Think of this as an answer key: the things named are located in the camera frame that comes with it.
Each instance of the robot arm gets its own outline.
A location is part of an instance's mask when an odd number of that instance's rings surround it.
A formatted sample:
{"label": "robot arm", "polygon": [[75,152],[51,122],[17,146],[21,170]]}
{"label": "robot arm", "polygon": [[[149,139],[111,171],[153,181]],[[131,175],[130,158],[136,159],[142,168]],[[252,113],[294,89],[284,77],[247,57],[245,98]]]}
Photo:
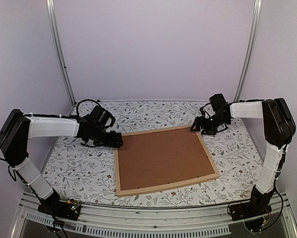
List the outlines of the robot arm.
{"label": "robot arm", "polygon": [[288,144],[296,130],[285,100],[278,98],[228,104],[222,94],[216,94],[210,98],[210,104],[215,114],[206,118],[201,108],[202,116],[195,119],[191,131],[215,135],[219,132],[219,126],[225,124],[227,128],[227,124],[231,124],[231,118],[263,119],[267,150],[261,176],[252,190],[251,201],[233,205],[230,211],[233,220],[270,212],[269,201],[275,191],[274,182],[282,170]]}
{"label": "robot arm", "polygon": [[78,206],[73,200],[60,201],[58,193],[43,178],[37,167],[29,159],[27,140],[36,137],[67,136],[81,138],[86,145],[89,140],[95,146],[120,148],[123,145],[121,133],[107,132],[106,128],[115,122],[107,110],[96,106],[82,117],[62,115],[24,114],[12,110],[0,131],[0,150],[4,159],[23,182],[38,196],[41,205],[38,210],[57,217],[77,220]]}

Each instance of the white floral mat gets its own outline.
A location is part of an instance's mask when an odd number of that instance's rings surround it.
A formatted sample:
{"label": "white floral mat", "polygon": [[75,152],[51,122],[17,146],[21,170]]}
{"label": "white floral mat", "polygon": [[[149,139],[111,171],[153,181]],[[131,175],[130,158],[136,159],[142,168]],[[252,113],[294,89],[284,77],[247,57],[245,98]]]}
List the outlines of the white floral mat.
{"label": "white floral mat", "polygon": [[[190,125],[201,102],[101,102],[116,117],[112,130],[131,132]],[[95,105],[83,103],[81,116]],[[230,202],[250,198],[262,161],[242,120],[216,136],[203,136],[220,178],[193,186],[129,197],[116,196],[114,151],[87,148],[81,140],[60,137],[44,170],[44,177],[63,198],[120,206],[174,207]]]}

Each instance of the wooden frame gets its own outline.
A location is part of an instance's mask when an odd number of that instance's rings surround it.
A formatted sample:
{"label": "wooden frame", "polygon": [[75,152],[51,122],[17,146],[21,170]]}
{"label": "wooden frame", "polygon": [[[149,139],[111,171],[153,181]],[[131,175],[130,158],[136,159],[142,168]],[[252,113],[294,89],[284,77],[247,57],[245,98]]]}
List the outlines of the wooden frame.
{"label": "wooden frame", "polygon": [[[190,127],[189,125],[184,125],[184,126],[175,126],[175,127],[161,128],[161,129],[155,129],[155,130],[138,131],[138,132],[124,133],[123,136],[147,134],[147,133],[152,133],[152,132],[183,129],[183,128],[189,128],[189,127]],[[192,178],[192,179],[183,180],[183,181],[179,181],[179,182],[173,182],[173,183],[169,183],[169,184],[144,187],[144,188],[138,188],[138,189],[121,190],[120,178],[119,178],[119,152],[118,152],[118,149],[115,149],[115,170],[116,170],[115,178],[116,178],[116,185],[117,185],[117,196],[118,197],[132,196],[132,195],[140,195],[140,194],[146,194],[146,193],[157,192],[157,191],[170,190],[170,189],[190,186],[190,185],[194,185],[197,183],[207,182],[210,180],[218,179],[220,177],[220,174],[219,174],[217,167],[215,166],[212,156],[211,156],[210,152],[208,151],[208,148],[207,148],[206,144],[204,143],[202,136],[200,135],[200,132],[196,132],[196,134],[197,134],[197,137],[198,137],[204,151],[206,152],[208,160],[212,166],[212,169],[214,171],[213,174],[202,176],[199,178]]]}

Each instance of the cork board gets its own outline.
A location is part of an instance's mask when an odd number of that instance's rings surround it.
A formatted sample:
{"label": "cork board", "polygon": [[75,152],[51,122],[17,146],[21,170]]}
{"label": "cork board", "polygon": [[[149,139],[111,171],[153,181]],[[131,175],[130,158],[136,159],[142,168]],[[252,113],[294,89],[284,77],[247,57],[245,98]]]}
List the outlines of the cork board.
{"label": "cork board", "polygon": [[200,133],[190,126],[125,133],[115,150],[117,196],[189,186],[219,178]]}

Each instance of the metal frame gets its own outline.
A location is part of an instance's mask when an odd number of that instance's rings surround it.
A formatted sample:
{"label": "metal frame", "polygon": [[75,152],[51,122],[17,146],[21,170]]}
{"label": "metal frame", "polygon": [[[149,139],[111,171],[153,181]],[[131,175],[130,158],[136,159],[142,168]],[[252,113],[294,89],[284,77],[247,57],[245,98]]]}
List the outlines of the metal frame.
{"label": "metal frame", "polygon": [[245,80],[246,80],[246,76],[247,76],[247,72],[248,72],[248,68],[249,68],[249,64],[250,64],[250,60],[251,60],[251,56],[254,48],[254,42],[257,34],[259,16],[261,14],[261,6],[262,6],[262,0],[255,0],[248,46],[246,49],[246,55],[245,55],[245,60],[244,60],[244,64],[241,72],[241,77],[239,79],[237,91],[234,96],[234,102],[238,102],[240,100],[243,87],[245,84]]}
{"label": "metal frame", "polygon": [[46,0],[47,1],[47,10],[48,10],[48,16],[49,16],[49,21],[50,21],[50,26],[52,30],[52,34],[54,37],[54,43],[56,47],[56,52],[63,76],[63,82],[65,85],[65,88],[67,90],[70,102],[72,105],[76,104],[75,97],[73,94],[73,89],[69,80],[68,72],[67,72],[67,67],[64,61],[64,56],[62,53],[62,48],[60,44],[60,37],[59,37],[59,31],[58,31],[58,26],[57,26],[57,20],[56,20],[56,12],[55,12],[55,6],[54,6],[54,0]]}
{"label": "metal frame", "polygon": [[[288,235],[297,238],[297,227],[287,196],[283,193],[283,217]],[[51,226],[51,216],[37,211],[39,201],[25,192],[17,210],[17,222],[12,238],[19,238],[25,219]],[[272,213],[278,213],[281,200],[278,195],[271,199]],[[228,225],[254,220],[258,217],[233,222],[227,214],[227,204],[175,208],[139,208],[83,203],[77,222],[66,222],[64,229],[69,232],[96,237],[216,237],[216,231],[229,234]]]}
{"label": "metal frame", "polygon": [[[58,26],[57,26],[54,0],[46,0],[46,2],[47,2],[47,10],[48,10],[48,16],[49,16],[49,21],[50,21],[50,25],[51,25],[51,30],[52,30],[52,34],[54,37],[58,60],[59,60],[61,71],[62,71],[63,81],[65,84],[70,102],[72,105],[75,105],[76,100],[74,97],[71,82],[69,80],[69,75],[68,75],[68,72],[66,69],[64,56],[63,56],[62,48],[61,48],[61,44],[60,44],[60,37],[59,37],[59,31],[58,31]],[[240,79],[238,82],[238,87],[237,87],[237,90],[236,90],[236,93],[234,96],[234,102],[237,102],[240,100],[240,97],[241,97],[241,94],[243,91],[243,87],[245,84],[245,79],[247,76],[247,72],[248,72],[248,68],[249,68],[249,64],[250,64],[250,60],[251,60],[251,56],[252,56],[252,52],[253,52],[253,48],[254,48],[256,33],[257,33],[257,29],[258,29],[261,5],[262,5],[262,0],[255,0],[249,41],[248,41],[248,45],[247,45],[247,49],[246,49],[245,59],[244,59],[244,63],[243,63],[242,71],[241,71],[241,76],[240,76]]]}

